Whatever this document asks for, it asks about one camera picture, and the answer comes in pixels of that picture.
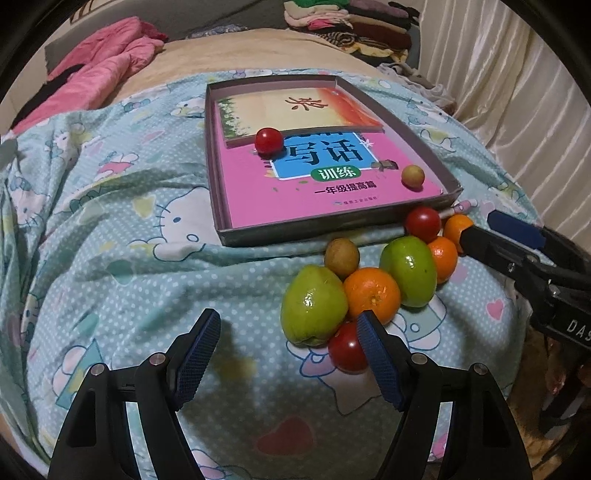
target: polka dot fabric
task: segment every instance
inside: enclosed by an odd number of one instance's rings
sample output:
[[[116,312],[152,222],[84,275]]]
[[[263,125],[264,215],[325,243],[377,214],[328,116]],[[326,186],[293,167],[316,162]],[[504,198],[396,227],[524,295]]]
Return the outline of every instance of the polka dot fabric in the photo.
[[[400,85],[342,72],[207,73],[133,102],[51,118],[2,146],[0,397],[3,413],[48,461],[88,368],[138,365],[166,351],[203,309],[222,337],[179,413],[206,478],[372,478],[400,415],[370,372],[345,375],[326,348],[285,341],[283,292],[302,266],[321,264],[327,239],[258,248],[220,245],[205,168],[203,99],[210,82],[259,74],[338,74],[415,131],[477,199],[479,226],[494,208],[531,222],[523,191],[453,118]],[[350,234],[362,266],[376,266],[399,226]],[[412,351],[467,368],[487,364],[508,394],[525,310],[512,285],[470,258],[419,312],[387,324]],[[450,407],[441,408],[431,460]],[[143,478],[154,472],[136,406],[129,406]]]

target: folded clothes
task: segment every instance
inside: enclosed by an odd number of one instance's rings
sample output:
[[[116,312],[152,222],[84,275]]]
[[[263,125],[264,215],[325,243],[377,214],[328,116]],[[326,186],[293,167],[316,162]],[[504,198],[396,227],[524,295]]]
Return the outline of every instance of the folded clothes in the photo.
[[[321,28],[330,28],[333,25],[329,20],[313,20],[308,24],[308,30],[320,30]]]
[[[291,18],[299,20],[300,18],[309,17],[321,12],[337,11],[340,9],[338,5],[314,5],[313,7],[302,8],[298,7],[295,2],[284,2],[285,11],[289,13]]]
[[[314,35],[318,35],[320,38],[324,38],[327,42],[332,43],[334,46],[339,48],[347,48],[357,42],[357,35],[354,33],[347,32],[329,32],[329,33],[316,33],[312,31]]]
[[[355,8],[362,8],[363,10],[382,12],[384,14],[392,15],[393,17],[408,18],[408,12],[406,10],[391,7],[383,4],[379,0],[349,0],[349,5]]]
[[[364,22],[352,21],[353,31],[360,37],[369,37],[385,43],[393,50],[411,48],[413,41],[408,33],[400,33],[381,25],[371,25]]]
[[[377,41],[377,40],[374,40],[373,38],[359,37],[359,40],[357,42],[359,42],[365,46],[371,47],[371,48],[377,48],[378,50],[390,50],[391,51],[391,49],[388,47],[387,44]]]
[[[321,12],[317,14],[310,15],[309,17],[295,19],[287,10],[283,12],[283,17],[287,24],[291,27],[306,27],[309,23],[312,23],[314,20],[326,20],[330,23],[343,23],[349,19],[349,13],[347,10],[338,10],[336,12]]]
[[[382,22],[386,22],[386,23],[389,23],[392,25],[396,25],[397,27],[403,28],[404,31],[409,30],[410,26],[411,26],[411,21],[409,18],[394,17],[392,15],[388,15],[388,14],[385,14],[382,12],[375,12],[372,10],[364,10],[362,8],[357,8],[357,7],[352,7],[352,6],[349,6],[347,8],[347,10],[352,15],[360,15],[362,17],[369,17],[369,18],[373,18],[375,20],[380,20]]]
[[[339,8],[346,7],[349,5],[349,0],[294,0],[298,7],[309,8],[315,7],[316,5],[325,5],[330,2],[333,5],[338,5]]]
[[[406,13],[408,13],[410,21],[415,25],[418,25],[418,18],[420,17],[421,12],[416,8],[407,7],[403,4],[399,4],[398,2],[388,2],[388,5],[394,8],[399,8],[400,10],[404,10]]]
[[[319,30],[308,30],[307,28],[294,28],[294,30],[316,35],[339,48],[350,47],[358,40],[358,36],[349,27],[345,27],[344,25],[334,25],[332,28],[321,28]]]
[[[367,45],[366,43],[362,43],[361,39],[355,42],[350,47],[341,48],[345,53],[353,53],[358,51],[361,55],[367,55],[369,57],[379,57],[381,59],[390,58],[390,55],[394,53],[389,48],[379,48],[379,46],[372,46]]]
[[[381,20],[376,20],[375,18],[364,17],[362,15],[350,15],[349,16],[350,22],[357,22],[357,23],[365,23],[368,25],[379,25],[380,27],[389,28],[398,33],[407,33],[402,27],[397,27],[396,25],[392,25],[387,22],[382,22]]]
[[[367,63],[368,65],[371,65],[372,67],[379,67],[382,63],[384,63],[384,57],[375,57],[372,55],[365,55],[363,54],[360,50],[355,50],[354,52],[351,53],[352,57],[355,57],[356,59],[362,60],[365,63]],[[402,63],[404,62],[404,60],[406,60],[408,56],[408,50],[398,50],[398,51],[394,51],[391,55],[390,58],[393,59],[393,61],[395,61],[396,63]]]

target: kiwi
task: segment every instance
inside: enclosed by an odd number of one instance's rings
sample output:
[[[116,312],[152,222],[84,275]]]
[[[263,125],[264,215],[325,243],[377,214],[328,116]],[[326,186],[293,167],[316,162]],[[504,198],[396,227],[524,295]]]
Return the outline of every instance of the kiwi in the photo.
[[[326,247],[324,266],[344,280],[359,268],[359,249],[348,238],[335,238]]]

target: orange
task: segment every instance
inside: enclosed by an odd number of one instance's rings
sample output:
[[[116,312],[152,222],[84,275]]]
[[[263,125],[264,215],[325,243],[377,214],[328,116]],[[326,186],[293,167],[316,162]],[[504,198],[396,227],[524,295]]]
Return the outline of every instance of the orange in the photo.
[[[347,277],[343,286],[349,302],[349,315],[354,319],[365,310],[373,310],[385,325],[400,308],[398,284],[380,268],[360,268]]]
[[[464,253],[460,245],[460,235],[466,228],[472,225],[474,225],[474,222],[461,213],[447,219],[445,227],[443,227],[443,236],[455,244],[458,253]]]
[[[448,281],[457,265],[456,246],[444,236],[438,236],[429,244],[429,248],[435,260],[437,283]]]

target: pink clothing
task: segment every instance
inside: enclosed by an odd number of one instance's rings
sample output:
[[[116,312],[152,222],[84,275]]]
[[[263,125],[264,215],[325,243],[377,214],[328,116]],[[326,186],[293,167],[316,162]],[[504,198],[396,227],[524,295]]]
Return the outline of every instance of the pink clothing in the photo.
[[[49,80],[72,65],[85,66],[14,129],[19,135],[58,113],[100,108],[117,84],[138,73],[164,47],[163,34],[131,17],[95,32],[72,50]]]
[[[321,28],[333,27],[335,24],[328,20],[314,20],[308,24],[308,30],[320,30]]]
[[[332,24],[335,23],[345,23],[350,18],[349,12],[347,10],[338,10],[337,12],[319,12],[314,15],[310,15],[309,17],[295,19],[293,18],[287,11],[283,12],[283,16],[285,21],[291,26],[296,28],[307,27],[309,23],[313,22],[314,20],[326,20]]]
[[[115,55],[127,51],[129,45],[140,38],[147,40],[168,40],[168,37],[152,24],[142,22],[138,17],[129,17],[101,28],[90,37],[81,41],[60,64],[50,73],[48,80],[53,80],[72,65],[94,66]]]

